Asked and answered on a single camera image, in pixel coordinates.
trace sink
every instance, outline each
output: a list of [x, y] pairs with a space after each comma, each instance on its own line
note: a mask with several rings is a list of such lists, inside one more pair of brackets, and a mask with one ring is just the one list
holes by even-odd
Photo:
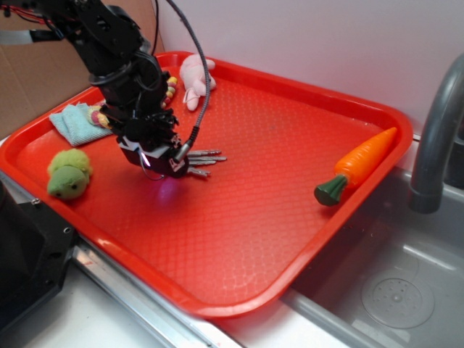
[[351, 347], [464, 347], [464, 195], [407, 207], [395, 168], [312, 260], [283, 300]]

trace toy carrot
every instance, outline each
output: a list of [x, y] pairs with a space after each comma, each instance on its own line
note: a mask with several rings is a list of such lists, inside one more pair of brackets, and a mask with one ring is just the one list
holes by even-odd
[[361, 185], [384, 159], [394, 137], [395, 127], [368, 139], [335, 164], [335, 178], [316, 187], [314, 195], [319, 203], [327, 206], [340, 202], [345, 187], [355, 188]]

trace blue towel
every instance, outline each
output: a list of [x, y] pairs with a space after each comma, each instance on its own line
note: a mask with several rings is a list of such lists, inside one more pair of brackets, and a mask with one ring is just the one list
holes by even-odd
[[89, 106], [85, 103], [67, 105], [62, 112], [50, 115], [51, 123], [72, 146], [79, 146], [112, 133], [109, 129], [90, 124], [87, 121], [88, 109]]

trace cardboard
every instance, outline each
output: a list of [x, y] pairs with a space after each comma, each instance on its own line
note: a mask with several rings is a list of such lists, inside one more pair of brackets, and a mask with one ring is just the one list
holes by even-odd
[[[154, 43], [156, 20], [150, 0], [105, 0], [122, 7]], [[44, 29], [12, 14], [0, 14], [0, 30]], [[163, 51], [158, 38], [156, 52]], [[88, 88], [88, 71], [67, 41], [0, 46], [0, 139]]]

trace tray rim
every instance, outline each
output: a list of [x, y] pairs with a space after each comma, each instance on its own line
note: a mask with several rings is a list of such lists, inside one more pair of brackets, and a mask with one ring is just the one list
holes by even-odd
[[[156, 57], [158, 58], [162, 67], [180, 66], [183, 59], [190, 54], [191, 53], [184, 51], [173, 51], [157, 54]], [[361, 99], [355, 96], [350, 96], [337, 91], [301, 83], [295, 80], [290, 80], [288, 78], [278, 77], [247, 67], [234, 65], [219, 59], [212, 59], [214, 59], [216, 62], [215, 71], [219, 72], [219, 75], [221, 74], [222, 70], [233, 70], [235, 72], [240, 72], [240, 74], [234, 74], [238, 83], [243, 83], [246, 81], [248, 86], [262, 89], [262, 82], [269, 82], [266, 83], [266, 85], [269, 85], [270, 83], [273, 84], [273, 91], [268, 91], [269, 93], [278, 94], [279, 96], [284, 96], [298, 102], [306, 102], [305, 99], [307, 99], [309, 94], [323, 96], [327, 99], [327, 101], [335, 101], [336, 103], [343, 104], [343, 107], [345, 108], [367, 107], [370, 112], [376, 115], [372, 118], [375, 118], [377, 122], [372, 122], [372, 119], [362, 120], [365, 122], [370, 121], [371, 123], [374, 123], [383, 129], [387, 129], [392, 126], [398, 128], [397, 140], [393, 149], [383, 160], [383, 162], [376, 168], [374, 173], [364, 182], [364, 184], [352, 193], [351, 197], [348, 198], [348, 200], [346, 200], [340, 208], [338, 208], [338, 210], [333, 214], [332, 218], [315, 234], [314, 239], [311, 241], [311, 246], [306, 245], [304, 249], [294, 258], [294, 261], [288, 265], [288, 267], [279, 275], [279, 277], [277, 277], [274, 282], [269, 285], [269, 287], [266, 288], [266, 290], [242, 302], [227, 305], [216, 305], [208, 304], [198, 299], [193, 299], [192, 296], [189, 296], [191, 294], [188, 293], [185, 289], [182, 289], [177, 283], [170, 280], [163, 274], [154, 272], [153, 269], [151, 269], [142, 259], [138, 258], [134, 254], [129, 253], [127, 250], [124, 250], [124, 248], [120, 248], [117, 245], [117, 242], [106, 232], [99, 231], [99, 235], [104, 236], [105, 239], [105, 245], [103, 248], [104, 252], [120, 264], [121, 260], [124, 260], [124, 265], [122, 265], [122, 267], [128, 269], [129, 271], [131, 271], [131, 268], [136, 265], [136, 276], [147, 283], [150, 287], [153, 287], [151, 283], [156, 281], [157, 283], [162, 284], [164, 289], [170, 289], [170, 291], [161, 291], [161, 293], [176, 303], [178, 306], [192, 314], [204, 318], [227, 318], [243, 315], [247, 312], [257, 309], [258, 307], [265, 305], [273, 299], [278, 298], [280, 295], [282, 295], [282, 293], [285, 292], [291, 281], [298, 276], [303, 267], [310, 263], [311, 259], [315, 256], [315, 249], [321, 250], [324, 247], [324, 245], [334, 236], [340, 227], [342, 227], [343, 223], [349, 218], [349, 216], [351, 216], [351, 214], [364, 202], [369, 193], [373, 191], [375, 187], [377, 187], [377, 185], [384, 179], [389, 171], [393, 169], [402, 155], [409, 149], [413, 140], [413, 128], [408, 118], [402, 112], [386, 105], [368, 101], [366, 99]], [[96, 90], [96, 88], [87, 88], [85, 91], [59, 104], [42, 116], [39, 116], [31, 123], [28, 123], [19, 130], [16, 130], [10, 137], [6, 139], [2, 146], [0, 146], [0, 170], [3, 170], [7, 175], [16, 180], [32, 195], [41, 198], [52, 209], [57, 211], [68, 221], [74, 220], [73, 217], [75, 217], [75, 214], [73, 213], [72, 209], [66, 204], [63, 204], [62, 201], [52, 199], [46, 194], [44, 195], [43, 189], [39, 185], [37, 185], [26, 175], [22, 174], [21, 171], [14, 166], [12, 158], [20, 152], [20, 145], [24, 144], [22, 137], [27, 136], [28, 132], [31, 132], [33, 129], [36, 130], [37, 128], [39, 128], [41, 131], [44, 131], [49, 127], [53, 127], [51, 122], [48, 120], [48, 117], [51, 113], [60, 111], [68, 104], [75, 104], [85, 96], [98, 94], [99, 91]], [[337, 110], [333, 109], [330, 109], [329, 111], [337, 112]], [[379, 117], [382, 115], [388, 115], [390, 118], [383, 119], [382, 117]], [[75, 224], [75, 227], [84, 235], [84, 237], [86, 237], [85, 232], [82, 232], [83, 229], [88, 228], [86, 224], [78, 223]], [[100, 244], [95, 244], [93, 241], [90, 242], [93, 245], [96, 245], [98, 249], [102, 249], [103, 247]]]

